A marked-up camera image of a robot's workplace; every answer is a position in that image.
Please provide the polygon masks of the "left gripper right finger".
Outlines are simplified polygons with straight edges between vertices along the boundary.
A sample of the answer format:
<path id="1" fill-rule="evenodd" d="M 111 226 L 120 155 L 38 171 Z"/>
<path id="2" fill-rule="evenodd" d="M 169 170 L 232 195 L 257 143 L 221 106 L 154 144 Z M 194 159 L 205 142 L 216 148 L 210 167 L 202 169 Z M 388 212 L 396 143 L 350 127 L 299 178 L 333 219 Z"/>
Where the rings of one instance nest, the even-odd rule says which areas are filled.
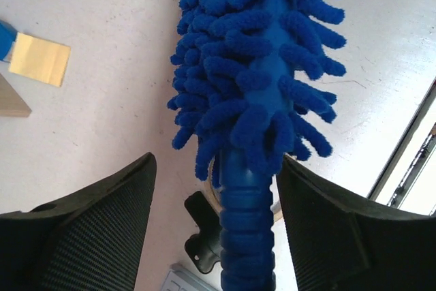
<path id="1" fill-rule="evenodd" d="M 299 290 L 435 289 L 435 218 L 351 192 L 290 157 L 277 175 Z"/>

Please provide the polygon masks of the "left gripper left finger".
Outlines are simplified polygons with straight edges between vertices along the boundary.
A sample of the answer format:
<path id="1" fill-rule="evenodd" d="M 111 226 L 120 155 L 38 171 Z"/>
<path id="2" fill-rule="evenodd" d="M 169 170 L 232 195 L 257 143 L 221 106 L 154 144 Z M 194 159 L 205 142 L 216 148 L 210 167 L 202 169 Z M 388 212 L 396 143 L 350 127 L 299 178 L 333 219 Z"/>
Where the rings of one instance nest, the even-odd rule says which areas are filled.
<path id="1" fill-rule="evenodd" d="M 31 211 L 1 215 L 2 290 L 133 290 L 155 189 L 146 153 Z"/>

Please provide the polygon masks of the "blue microfiber duster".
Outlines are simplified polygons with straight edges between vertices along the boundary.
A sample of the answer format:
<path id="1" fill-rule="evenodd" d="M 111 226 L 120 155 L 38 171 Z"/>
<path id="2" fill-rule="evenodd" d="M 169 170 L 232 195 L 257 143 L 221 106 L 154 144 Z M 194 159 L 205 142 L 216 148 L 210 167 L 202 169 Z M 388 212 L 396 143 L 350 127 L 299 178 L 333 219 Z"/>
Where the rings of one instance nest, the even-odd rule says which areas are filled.
<path id="1" fill-rule="evenodd" d="M 346 43 L 333 29 L 345 11 L 326 0 L 179 0 L 179 7 L 172 146 L 196 138 L 195 176 L 220 186 L 221 288 L 274 290 L 272 179 L 286 155 L 331 155 L 305 115 L 336 117 L 336 95 L 295 73 L 310 81 L 345 75 L 326 53 Z"/>

